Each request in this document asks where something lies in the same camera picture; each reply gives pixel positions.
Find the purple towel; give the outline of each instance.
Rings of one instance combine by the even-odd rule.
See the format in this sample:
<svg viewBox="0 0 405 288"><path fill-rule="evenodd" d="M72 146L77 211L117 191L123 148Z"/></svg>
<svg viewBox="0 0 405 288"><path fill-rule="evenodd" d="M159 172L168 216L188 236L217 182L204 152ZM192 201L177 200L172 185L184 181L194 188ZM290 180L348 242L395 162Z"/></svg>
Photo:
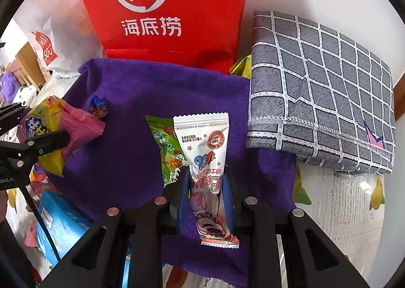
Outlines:
<svg viewBox="0 0 405 288"><path fill-rule="evenodd" d="M272 149L245 149L249 80L172 64L94 59L64 100L86 109L94 94L107 102L104 134L72 156L64 178L51 176L66 199L90 219L109 207L138 207L161 194L159 148L145 115L173 117L228 112L226 162L236 181L274 207L291 209L295 155ZM247 239L239 249L202 246L189 209L184 231L163 237L163 262L237 286L247 280Z"/></svg>
<svg viewBox="0 0 405 288"><path fill-rule="evenodd" d="M1 80L1 96L3 101L11 104L20 88L20 83L11 72L4 72Z"/></svg>

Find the metal screw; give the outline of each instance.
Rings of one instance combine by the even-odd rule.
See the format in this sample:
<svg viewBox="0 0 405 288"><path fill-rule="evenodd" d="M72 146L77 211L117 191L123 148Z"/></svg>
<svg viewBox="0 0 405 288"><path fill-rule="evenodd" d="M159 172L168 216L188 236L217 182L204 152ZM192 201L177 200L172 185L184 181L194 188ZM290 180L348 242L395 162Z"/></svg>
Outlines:
<svg viewBox="0 0 405 288"><path fill-rule="evenodd" d="M257 199L254 196L249 196L245 199L245 202L247 204L256 204L257 203Z"/></svg>
<svg viewBox="0 0 405 288"><path fill-rule="evenodd" d="M108 216L117 216L119 214L119 209L117 207L111 207L107 210Z"/></svg>
<svg viewBox="0 0 405 288"><path fill-rule="evenodd" d="M295 208L295 209L292 210L292 214L295 217L303 217L305 213L301 208Z"/></svg>
<svg viewBox="0 0 405 288"><path fill-rule="evenodd" d="M164 196L158 196L155 198L155 204L165 204L167 199Z"/></svg>

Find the white snack package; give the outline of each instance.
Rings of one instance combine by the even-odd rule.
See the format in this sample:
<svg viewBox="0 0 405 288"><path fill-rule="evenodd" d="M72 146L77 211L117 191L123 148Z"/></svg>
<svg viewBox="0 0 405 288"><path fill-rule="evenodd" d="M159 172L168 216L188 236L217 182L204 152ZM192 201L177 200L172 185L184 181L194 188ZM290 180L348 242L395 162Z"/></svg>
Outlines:
<svg viewBox="0 0 405 288"><path fill-rule="evenodd" d="M185 115L173 118L179 144L189 161L190 203L203 245L238 248L239 240L226 224L221 193L228 113Z"/></svg>
<svg viewBox="0 0 405 288"><path fill-rule="evenodd" d="M25 0L14 20L35 49L42 65L58 77L103 56L103 47L83 0Z"/></svg>

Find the snack wrapper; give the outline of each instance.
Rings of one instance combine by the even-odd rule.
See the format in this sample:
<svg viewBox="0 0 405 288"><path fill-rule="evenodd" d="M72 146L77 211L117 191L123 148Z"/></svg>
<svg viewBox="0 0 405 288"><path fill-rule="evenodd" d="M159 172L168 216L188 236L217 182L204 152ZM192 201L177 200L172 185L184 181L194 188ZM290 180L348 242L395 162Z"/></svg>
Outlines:
<svg viewBox="0 0 405 288"><path fill-rule="evenodd" d="M94 95L90 101L90 106L87 112L97 119L101 119L108 113L107 104L103 102L97 95Z"/></svg>
<svg viewBox="0 0 405 288"><path fill-rule="evenodd" d="M157 118L150 115L145 116L145 118L151 128L153 138L159 145L161 171L166 186L177 181L181 166L188 165L188 161L185 159L177 139L173 119Z"/></svg>
<svg viewBox="0 0 405 288"><path fill-rule="evenodd" d="M34 205L38 208L39 202L41 200L42 192L44 190L52 191L56 194L60 194L60 192L52 185L52 183L48 180L48 178L44 179L42 182L38 181L31 181L29 185L27 185L28 193L31 196ZM32 209L29 205L26 206L28 212L32 213Z"/></svg>
<svg viewBox="0 0 405 288"><path fill-rule="evenodd" d="M36 228L36 220L31 221L27 231L27 237L24 240L24 245L27 247L38 248L38 231Z"/></svg>
<svg viewBox="0 0 405 288"><path fill-rule="evenodd" d="M38 158L38 164L45 171L63 177L63 166L72 152L100 136L104 127L104 122L88 112L76 109L64 100L51 96L24 116L18 126L17 137L23 142L37 135L65 129L70 135L69 144Z"/></svg>
<svg viewBox="0 0 405 288"><path fill-rule="evenodd" d="M238 248L239 240L230 233L226 223L221 193L229 132L228 113L187 115L174 117L173 121L179 143L189 161L190 203L201 244Z"/></svg>

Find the green snack package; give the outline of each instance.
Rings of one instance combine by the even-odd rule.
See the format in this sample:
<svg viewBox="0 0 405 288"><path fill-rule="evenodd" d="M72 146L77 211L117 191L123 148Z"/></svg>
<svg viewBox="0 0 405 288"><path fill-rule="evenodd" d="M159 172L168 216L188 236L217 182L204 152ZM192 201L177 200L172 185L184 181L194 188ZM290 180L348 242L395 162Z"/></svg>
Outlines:
<svg viewBox="0 0 405 288"><path fill-rule="evenodd" d="M188 165L174 129L173 119L145 116L151 128L153 138L160 149L161 172L165 186L177 181L180 167Z"/></svg>

